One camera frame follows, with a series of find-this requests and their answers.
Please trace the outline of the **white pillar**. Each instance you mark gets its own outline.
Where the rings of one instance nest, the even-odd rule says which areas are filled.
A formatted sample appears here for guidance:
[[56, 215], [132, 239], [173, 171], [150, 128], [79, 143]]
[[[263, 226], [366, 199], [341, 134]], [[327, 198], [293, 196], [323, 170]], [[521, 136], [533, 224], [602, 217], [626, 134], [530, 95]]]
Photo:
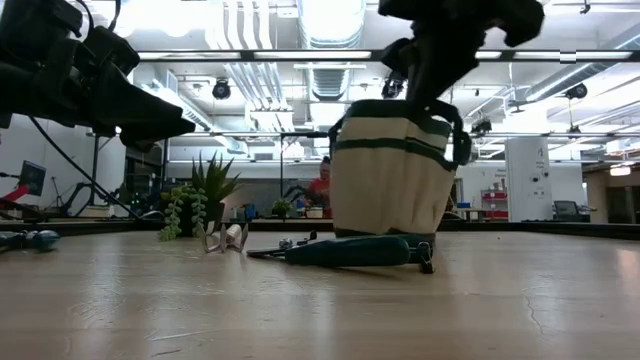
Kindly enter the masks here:
[[509, 138], [505, 144], [510, 222], [553, 218], [548, 141]]

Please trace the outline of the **black table edge rail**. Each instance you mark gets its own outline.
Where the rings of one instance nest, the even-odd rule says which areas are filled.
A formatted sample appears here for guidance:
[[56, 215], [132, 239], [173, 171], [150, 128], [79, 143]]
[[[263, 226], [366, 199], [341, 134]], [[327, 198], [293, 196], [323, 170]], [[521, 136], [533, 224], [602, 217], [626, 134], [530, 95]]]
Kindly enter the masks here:
[[[129, 231], [159, 231], [160, 221], [138, 222], [135, 220], [65, 221], [46, 223], [22, 223], [0, 221], [0, 231], [54, 230], [62, 236], [116, 233]], [[282, 221], [261, 220], [249, 223], [251, 231], [262, 232], [332, 232], [333, 225], [327, 221]], [[532, 232], [557, 235], [640, 241], [640, 225], [597, 224], [567, 222], [460, 222], [444, 221], [438, 232]]]

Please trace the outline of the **black monitor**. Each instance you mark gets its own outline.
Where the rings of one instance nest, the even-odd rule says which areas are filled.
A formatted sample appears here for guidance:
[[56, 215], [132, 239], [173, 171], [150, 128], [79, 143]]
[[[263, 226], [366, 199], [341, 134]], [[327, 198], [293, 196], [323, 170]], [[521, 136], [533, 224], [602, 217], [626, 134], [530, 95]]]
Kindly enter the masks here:
[[28, 195], [41, 196], [44, 188], [46, 169], [33, 162], [24, 160], [18, 185], [28, 188]]

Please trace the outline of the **potted green succulent plant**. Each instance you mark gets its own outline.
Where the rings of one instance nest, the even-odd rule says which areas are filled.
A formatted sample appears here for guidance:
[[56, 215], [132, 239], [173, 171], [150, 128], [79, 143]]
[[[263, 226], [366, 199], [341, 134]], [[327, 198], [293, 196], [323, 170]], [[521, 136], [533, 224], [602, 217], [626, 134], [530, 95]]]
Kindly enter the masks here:
[[233, 160], [224, 162], [217, 152], [209, 161], [204, 161], [202, 154], [192, 159], [191, 180], [161, 194], [161, 242], [201, 237], [217, 228], [225, 209], [223, 200], [239, 188], [238, 175], [227, 177], [232, 164]]

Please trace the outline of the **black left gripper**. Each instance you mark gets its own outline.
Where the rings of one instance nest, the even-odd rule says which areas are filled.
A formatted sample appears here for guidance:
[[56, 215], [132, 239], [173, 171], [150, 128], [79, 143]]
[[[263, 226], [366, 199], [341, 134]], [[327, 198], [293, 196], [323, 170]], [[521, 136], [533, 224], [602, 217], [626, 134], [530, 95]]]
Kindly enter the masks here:
[[[83, 42], [62, 39], [36, 61], [0, 50], [0, 129], [14, 115], [88, 126], [101, 135], [139, 128], [144, 136], [178, 136], [195, 130], [183, 110], [131, 84], [113, 63], [96, 65]], [[148, 153], [156, 143], [124, 133], [125, 147]]]

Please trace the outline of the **person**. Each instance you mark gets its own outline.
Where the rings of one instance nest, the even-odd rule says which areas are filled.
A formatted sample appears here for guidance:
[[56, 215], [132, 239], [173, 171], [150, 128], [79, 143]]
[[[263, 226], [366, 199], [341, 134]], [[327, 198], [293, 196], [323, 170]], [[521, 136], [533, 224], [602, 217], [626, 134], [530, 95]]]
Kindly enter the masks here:
[[312, 180], [307, 191], [307, 205], [321, 207], [324, 218], [332, 217], [330, 204], [331, 160], [328, 156], [322, 159], [319, 167], [319, 177]]

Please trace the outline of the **large green-handled garden trowel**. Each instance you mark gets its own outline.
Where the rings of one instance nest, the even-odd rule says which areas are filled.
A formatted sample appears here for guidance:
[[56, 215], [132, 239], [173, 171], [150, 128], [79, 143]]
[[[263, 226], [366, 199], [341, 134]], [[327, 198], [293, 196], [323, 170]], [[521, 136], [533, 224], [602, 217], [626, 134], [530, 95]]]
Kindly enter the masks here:
[[322, 240], [292, 247], [284, 259], [292, 265], [327, 268], [384, 267], [417, 264], [422, 273], [433, 274], [433, 247], [408, 235], [361, 236]]

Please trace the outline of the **wooden-handled metal hand rake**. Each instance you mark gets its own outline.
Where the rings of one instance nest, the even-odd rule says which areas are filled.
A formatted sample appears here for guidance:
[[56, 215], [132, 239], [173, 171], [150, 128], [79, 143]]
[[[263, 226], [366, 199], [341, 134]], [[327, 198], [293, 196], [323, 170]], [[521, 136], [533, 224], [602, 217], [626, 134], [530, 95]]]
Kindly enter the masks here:
[[205, 253], [224, 253], [227, 250], [241, 253], [244, 250], [249, 235], [247, 226], [242, 227], [238, 224], [232, 224], [227, 227], [222, 224], [218, 233], [215, 232], [215, 228], [215, 222], [209, 223], [209, 232], [205, 231], [202, 226], [198, 227], [199, 237]]

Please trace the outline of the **small green-handled garden tool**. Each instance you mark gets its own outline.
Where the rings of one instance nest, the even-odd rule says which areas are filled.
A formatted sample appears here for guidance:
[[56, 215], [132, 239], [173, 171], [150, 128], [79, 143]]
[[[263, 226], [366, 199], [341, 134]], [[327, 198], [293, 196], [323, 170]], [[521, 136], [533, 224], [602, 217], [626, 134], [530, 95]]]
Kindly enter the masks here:
[[32, 249], [46, 253], [53, 251], [59, 240], [60, 235], [52, 230], [0, 232], [0, 249]]

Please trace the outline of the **red storage shelf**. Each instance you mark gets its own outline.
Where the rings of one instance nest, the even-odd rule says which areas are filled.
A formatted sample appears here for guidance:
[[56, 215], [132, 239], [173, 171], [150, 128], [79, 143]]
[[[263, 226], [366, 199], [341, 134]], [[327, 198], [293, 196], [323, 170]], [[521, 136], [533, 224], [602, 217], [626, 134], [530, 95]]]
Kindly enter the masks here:
[[509, 217], [507, 192], [500, 190], [482, 190], [481, 208], [483, 209], [482, 218], [484, 221], [507, 221]]

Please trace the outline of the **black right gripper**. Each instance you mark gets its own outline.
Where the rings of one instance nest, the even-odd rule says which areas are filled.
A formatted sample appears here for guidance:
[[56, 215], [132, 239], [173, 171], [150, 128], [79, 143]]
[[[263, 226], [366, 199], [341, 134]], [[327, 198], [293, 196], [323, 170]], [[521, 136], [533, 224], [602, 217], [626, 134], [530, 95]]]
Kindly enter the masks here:
[[485, 37], [478, 28], [416, 33], [389, 44], [380, 62], [407, 80], [406, 102], [412, 110], [451, 111], [452, 105], [439, 97], [478, 66], [476, 52]]

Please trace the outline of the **silver ceiling ventilation duct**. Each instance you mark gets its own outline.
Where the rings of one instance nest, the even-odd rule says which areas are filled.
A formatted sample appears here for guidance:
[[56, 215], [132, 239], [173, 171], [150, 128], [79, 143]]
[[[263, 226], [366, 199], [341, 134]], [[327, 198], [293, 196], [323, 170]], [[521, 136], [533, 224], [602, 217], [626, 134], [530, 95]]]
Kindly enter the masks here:
[[[301, 46], [344, 50], [361, 45], [366, 0], [296, 0]], [[347, 92], [352, 70], [318, 68], [307, 71], [311, 93], [320, 101], [338, 101]]]

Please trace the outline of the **black-handled pruning shears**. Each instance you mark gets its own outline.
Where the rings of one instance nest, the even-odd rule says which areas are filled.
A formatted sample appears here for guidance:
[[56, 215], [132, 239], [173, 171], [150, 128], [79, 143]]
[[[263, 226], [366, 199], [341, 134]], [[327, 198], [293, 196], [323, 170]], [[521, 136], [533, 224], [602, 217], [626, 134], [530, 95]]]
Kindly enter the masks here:
[[318, 233], [313, 230], [306, 238], [293, 239], [282, 238], [278, 242], [278, 246], [275, 248], [263, 249], [263, 250], [247, 250], [246, 255], [252, 258], [267, 258], [267, 257], [284, 257], [285, 253], [295, 247], [308, 245], [310, 242], [318, 239]]

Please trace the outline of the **beige green-trimmed gardening bag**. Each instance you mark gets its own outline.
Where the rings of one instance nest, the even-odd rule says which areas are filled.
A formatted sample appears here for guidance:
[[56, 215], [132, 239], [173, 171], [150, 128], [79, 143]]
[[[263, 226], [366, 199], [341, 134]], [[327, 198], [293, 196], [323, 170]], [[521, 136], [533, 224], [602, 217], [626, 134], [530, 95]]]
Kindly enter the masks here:
[[359, 100], [335, 126], [330, 206], [337, 236], [435, 234], [471, 139], [456, 107]]

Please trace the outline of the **black overhead frame bar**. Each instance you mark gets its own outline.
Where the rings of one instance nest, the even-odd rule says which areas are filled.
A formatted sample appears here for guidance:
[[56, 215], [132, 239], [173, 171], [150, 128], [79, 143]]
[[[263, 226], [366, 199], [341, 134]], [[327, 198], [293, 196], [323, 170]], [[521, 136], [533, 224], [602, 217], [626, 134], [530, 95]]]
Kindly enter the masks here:
[[[382, 50], [172, 50], [140, 51], [148, 63], [177, 62], [379, 62]], [[480, 62], [640, 63], [640, 50], [480, 50]]]

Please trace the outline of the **red background object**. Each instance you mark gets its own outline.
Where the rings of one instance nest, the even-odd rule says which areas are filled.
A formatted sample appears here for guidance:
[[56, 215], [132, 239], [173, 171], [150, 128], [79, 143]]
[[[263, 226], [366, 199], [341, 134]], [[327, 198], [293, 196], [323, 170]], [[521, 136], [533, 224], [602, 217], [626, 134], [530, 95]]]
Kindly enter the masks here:
[[0, 198], [0, 202], [15, 202], [23, 196], [29, 194], [29, 187], [27, 185], [20, 185], [7, 195]]

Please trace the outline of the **black office chair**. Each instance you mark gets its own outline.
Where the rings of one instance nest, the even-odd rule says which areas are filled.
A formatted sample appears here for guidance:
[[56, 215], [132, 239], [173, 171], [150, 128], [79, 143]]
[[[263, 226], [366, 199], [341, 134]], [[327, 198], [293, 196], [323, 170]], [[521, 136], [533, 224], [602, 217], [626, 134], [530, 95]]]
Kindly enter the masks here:
[[554, 220], [558, 222], [586, 222], [590, 221], [591, 208], [578, 205], [575, 201], [558, 200], [553, 203]]

